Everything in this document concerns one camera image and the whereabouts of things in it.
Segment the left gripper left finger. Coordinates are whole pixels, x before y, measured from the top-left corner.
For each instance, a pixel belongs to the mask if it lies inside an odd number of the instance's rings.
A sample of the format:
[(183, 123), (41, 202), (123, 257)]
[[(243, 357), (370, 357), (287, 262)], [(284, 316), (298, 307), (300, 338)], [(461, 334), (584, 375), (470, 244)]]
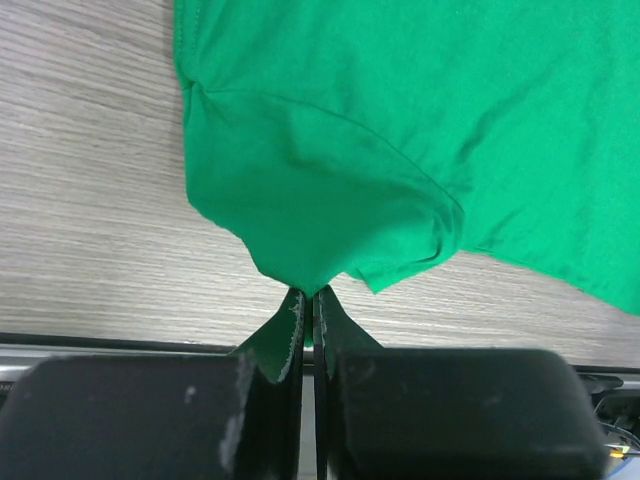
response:
[(304, 295), (225, 356), (53, 357), (1, 409), (5, 479), (293, 479)]

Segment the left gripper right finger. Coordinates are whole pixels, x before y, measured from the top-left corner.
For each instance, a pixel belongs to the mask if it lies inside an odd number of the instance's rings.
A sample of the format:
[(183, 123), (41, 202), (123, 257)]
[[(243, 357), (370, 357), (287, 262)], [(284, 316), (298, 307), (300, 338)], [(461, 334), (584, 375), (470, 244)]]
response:
[(390, 348), (330, 288), (311, 302), (321, 479), (600, 479), (574, 368), (526, 348)]

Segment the green t shirt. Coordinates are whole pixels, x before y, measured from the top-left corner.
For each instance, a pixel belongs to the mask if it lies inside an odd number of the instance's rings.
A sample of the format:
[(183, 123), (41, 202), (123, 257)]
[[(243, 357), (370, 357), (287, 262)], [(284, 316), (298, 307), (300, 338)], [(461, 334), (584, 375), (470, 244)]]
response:
[(186, 196), (258, 271), (460, 252), (639, 315), (635, 1), (178, 1)]

